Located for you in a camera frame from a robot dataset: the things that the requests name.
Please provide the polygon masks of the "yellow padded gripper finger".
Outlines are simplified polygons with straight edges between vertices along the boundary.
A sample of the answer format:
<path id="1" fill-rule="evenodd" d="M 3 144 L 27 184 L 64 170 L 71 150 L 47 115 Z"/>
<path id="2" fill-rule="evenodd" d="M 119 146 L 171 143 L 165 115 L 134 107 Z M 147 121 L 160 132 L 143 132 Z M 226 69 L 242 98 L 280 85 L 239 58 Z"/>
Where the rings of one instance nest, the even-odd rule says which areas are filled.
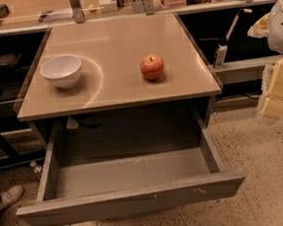
<path id="1" fill-rule="evenodd" d="M 260 115 L 278 119 L 283 115 L 283 58 L 264 67 Z"/>

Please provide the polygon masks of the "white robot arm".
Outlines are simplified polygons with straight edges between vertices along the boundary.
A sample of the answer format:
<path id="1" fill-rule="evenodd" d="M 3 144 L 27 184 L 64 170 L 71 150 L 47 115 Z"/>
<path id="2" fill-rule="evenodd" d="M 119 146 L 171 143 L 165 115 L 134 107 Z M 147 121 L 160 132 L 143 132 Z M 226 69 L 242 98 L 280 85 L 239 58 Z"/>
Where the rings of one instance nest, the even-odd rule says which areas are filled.
<path id="1" fill-rule="evenodd" d="M 272 10 L 249 28 L 248 36 L 266 37 L 269 49 L 282 55 L 274 64 L 265 65 L 257 104 L 257 119 L 274 124 L 283 115 L 283 0 L 277 0 Z"/>

